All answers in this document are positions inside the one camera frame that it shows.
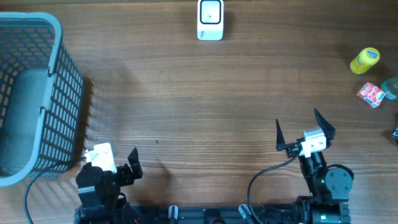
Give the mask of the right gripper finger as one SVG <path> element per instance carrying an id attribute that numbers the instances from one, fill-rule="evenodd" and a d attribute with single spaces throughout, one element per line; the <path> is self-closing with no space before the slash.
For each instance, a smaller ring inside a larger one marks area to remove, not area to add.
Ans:
<path id="1" fill-rule="evenodd" d="M 320 112 L 314 109 L 315 118 L 319 127 L 323 130 L 327 140 L 333 140 L 336 135 L 336 129 L 320 114 Z"/>
<path id="2" fill-rule="evenodd" d="M 278 119 L 275 120 L 276 129 L 277 129 L 277 137 L 276 137 L 276 149 L 278 151 L 289 150 L 295 147 L 295 143 L 286 143 L 284 139 L 284 135 L 282 133 L 281 126 L 279 124 Z"/>

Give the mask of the red snack box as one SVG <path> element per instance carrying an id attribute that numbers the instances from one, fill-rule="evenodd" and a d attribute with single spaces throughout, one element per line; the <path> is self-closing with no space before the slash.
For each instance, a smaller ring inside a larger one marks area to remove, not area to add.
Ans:
<path id="1" fill-rule="evenodd" d="M 378 86 L 367 82 L 363 87 L 357 92 L 356 96 L 360 97 L 362 100 L 371 105 L 372 108 L 377 108 L 383 98 L 385 97 L 385 92 L 382 91 Z"/>

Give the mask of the black red snack packet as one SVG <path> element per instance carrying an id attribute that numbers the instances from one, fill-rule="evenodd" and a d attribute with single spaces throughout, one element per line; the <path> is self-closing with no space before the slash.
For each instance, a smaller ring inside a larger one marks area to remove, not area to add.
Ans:
<path id="1" fill-rule="evenodd" d="M 395 142 L 398 142 L 398 127 L 396 127 L 396 130 L 392 133 L 392 138 Z"/>

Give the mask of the colourful tin can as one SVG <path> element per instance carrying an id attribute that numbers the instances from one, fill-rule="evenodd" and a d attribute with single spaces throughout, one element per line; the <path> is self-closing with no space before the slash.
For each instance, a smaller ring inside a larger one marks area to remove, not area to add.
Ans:
<path id="1" fill-rule="evenodd" d="M 385 97 L 389 100 L 397 100 L 398 98 L 398 77 L 392 77 L 384 81 L 381 85 Z"/>

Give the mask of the yellow lidded jar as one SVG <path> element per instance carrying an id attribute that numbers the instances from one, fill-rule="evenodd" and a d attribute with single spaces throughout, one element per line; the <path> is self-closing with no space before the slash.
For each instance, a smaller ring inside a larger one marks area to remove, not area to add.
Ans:
<path id="1" fill-rule="evenodd" d="M 363 74 L 378 63 L 380 53 L 373 47 L 363 49 L 350 63 L 350 70 L 355 74 Z"/>

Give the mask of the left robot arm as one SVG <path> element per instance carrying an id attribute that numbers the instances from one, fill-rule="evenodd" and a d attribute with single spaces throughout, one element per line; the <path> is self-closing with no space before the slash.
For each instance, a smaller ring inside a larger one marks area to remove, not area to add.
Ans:
<path id="1" fill-rule="evenodd" d="M 75 223 L 142 222 L 121 192 L 121 187 L 133 185 L 136 179 L 143 176 L 136 148 L 127 159 L 129 163 L 117 167 L 116 173 L 104 171 L 91 162 L 82 167 L 76 177 L 81 206 L 75 210 Z"/>

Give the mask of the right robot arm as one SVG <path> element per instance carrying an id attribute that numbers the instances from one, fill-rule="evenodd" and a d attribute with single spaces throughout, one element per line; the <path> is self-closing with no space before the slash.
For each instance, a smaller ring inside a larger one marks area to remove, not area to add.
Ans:
<path id="1" fill-rule="evenodd" d="M 296 158 L 306 181 L 309 196 L 298 196 L 294 203 L 271 205 L 264 209 L 267 223 L 351 223 L 348 201 L 354 173 L 341 164 L 328 165 L 322 151 L 331 146 L 336 129 L 315 109 L 318 126 L 303 131 L 303 137 L 285 142 L 276 121 L 276 149 Z"/>

